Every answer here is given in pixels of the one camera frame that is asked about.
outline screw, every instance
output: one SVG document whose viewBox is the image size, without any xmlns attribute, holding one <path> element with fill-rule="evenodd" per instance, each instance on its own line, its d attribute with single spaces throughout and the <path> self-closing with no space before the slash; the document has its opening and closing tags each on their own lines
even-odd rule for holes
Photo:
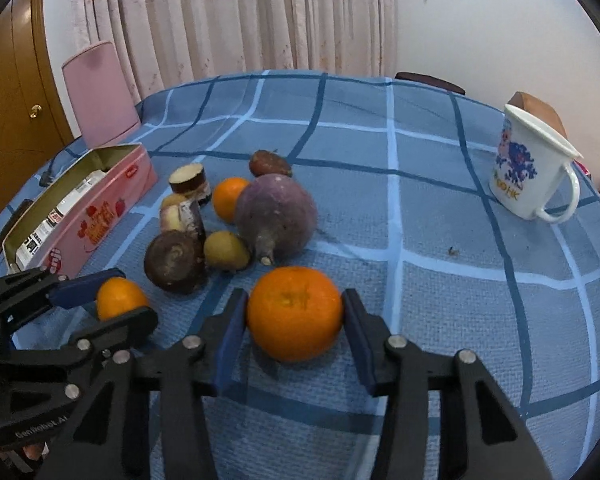
<svg viewBox="0 0 600 480">
<path fill-rule="evenodd" d="M 131 359 L 131 354 L 128 350 L 118 350 L 115 354 L 113 354 L 113 362 L 117 365 L 123 365 L 127 361 Z"/>
<path fill-rule="evenodd" d="M 458 352 L 458 357 L 466 365 L 474 364 L 477 359 L 473 350 L 461 350 Z"/>
<path fill-rule="evenodd" d="M 64 394 L 71 400 L 75 400 L 80 397 L 80 388 L 75 384 L 68 384 L 64 387 Z"/>
<path fill-rule="evenodd" d="M 194 348 L 198 348 L 200 345 L 202 345 L 202 339 L 200 339 L 200 337 L 197 335 L 188 335 L 182 340 L 182 344 L 187 350 L 193 350 Z"/>
<path fill-rule="evenodd" d="M 401 335 L 391 335 L 386 341 L 391 348 L 404 348 L 407 346 L 407 339 Z"/>
<path fill-rule="evenodd" d="M 91 348 L 91 343 L 89 342 L 88 339 L 78 339 L 76 346 L 78 347 L 78 349 L 80 349 L 84 352 L 84 351 L 88 350 L 89 348 Z"/>
</svg>

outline orange object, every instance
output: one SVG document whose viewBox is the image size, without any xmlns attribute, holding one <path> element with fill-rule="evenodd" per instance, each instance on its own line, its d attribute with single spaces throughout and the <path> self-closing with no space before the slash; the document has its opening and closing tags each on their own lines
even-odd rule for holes
<svg viewBox="0 0 600 480">
<path fill-rule="evenodd" d="M 211 203 L 216 214 L 225 222 L 234 223 L 235 203 L 240 193 L 250 182 L 246 178 L 232 176 L 223 180 L 214 189 Z"/>
<path fill-rule="evenodd" d="M 101 321 L 148 305 L 149 301 L 142 289 L 126 278 L 109 278 L 96 295 L 96 309 Z"/>
<path fill-rule="evenodd" d="M 327 351 L 342 327 L 340 293 L 319 270 L 279 267 L 261 277 L 247 305 L 247 326 L 277 361 L 312 359 Z"/>
</svg>

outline mug handle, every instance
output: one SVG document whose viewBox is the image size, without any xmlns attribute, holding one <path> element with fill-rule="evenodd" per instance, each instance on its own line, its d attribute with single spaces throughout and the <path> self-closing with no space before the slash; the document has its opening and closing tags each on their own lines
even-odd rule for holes
<svg viewBox="0 0 600 480">
<path fill-rule="evenodd" d="M 568 220 L 576 208 L 578 206 L 578 201 L 580 200 L 580 181 L 576 175 L 576 172 L 573 171 L 573 168 L 570 164 L 563 164 L 562 168 L 569 175 L 569 180 L 571 181 L 571 189 L 573 189 L 573 193 L 571 194 L 571 203 L 567 208 L 567 211 L 562 213 L 560 216 L 550 215 L 547 211 L 544 210 L 544 207 L 539 207 L 536 209 L 536 215 L 538 218 L 541 218 L 545 222 L 549 222 L 549 224 L 559 224 Z"/>
</svg>

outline table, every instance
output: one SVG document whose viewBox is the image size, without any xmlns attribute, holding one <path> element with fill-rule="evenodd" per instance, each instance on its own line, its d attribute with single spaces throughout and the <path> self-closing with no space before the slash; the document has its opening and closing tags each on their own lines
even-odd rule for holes
<svg viewBox="0 0 600 480">
<path fill-rule="evenodd" d="M 427 351 L 478 352 L 520 407 L 555 479 L 570 478 L 600 437 L 600 197 L 582 195 L 565 224 L 523 221 L 487 185 L 503 115 L 471 99 L 412 82 L 315 72 L 222 76 L 151 95 L 139 105 L 142 142 L 158 184 L 114 229 L 83 273 L 119 266 L 160 317 L 152 341 L 167 347 L 222 310 L 231 290 L 250 290 L 266 268 L 215 274 L 199 294 L 170 296 L 142 272 L 158 234 L 167 177 L 193 160 L 212 186 L 250 177 L 257 149 L 277 150 L 312 193 L 318 232 L 295 264 L 354 286 L 392 332 Z M 85 152 L 79 139 L 61 171 Z M 0 229 L 40 173 L 0 215 Z M 569 201 L 567 183 L 552 198 Z M 221 228 L 210 206 L 208 230 Z M 0 261 L 0 275 L 5 273 Z M 16 334 L 21 348 L 53 348 L 93 323 L 93 306 L 49 312 Z M 152 406 L 153 478 L 163 478 L 158 404 Z M 206 401 L 223 479 L 368 478 L 384 402 L 358 384 L 344 334 L 312 362 L 277 365 L 240 354 L 234 383 Z M 430 396 L 427 479 L 436 477 L 439 405 Z"/>
</svg>

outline curtain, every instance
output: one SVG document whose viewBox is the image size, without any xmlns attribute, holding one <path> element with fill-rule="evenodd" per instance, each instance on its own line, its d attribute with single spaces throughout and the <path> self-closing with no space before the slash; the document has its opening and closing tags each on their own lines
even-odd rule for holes
<svg viewBox="0 0 600 480">
<path fill-rule="evenodd" d="M 395 0 L 72 0 L 79 50 L 116 45 L 140 99 L 266 68 L 395 74 Z"/>
</svg>

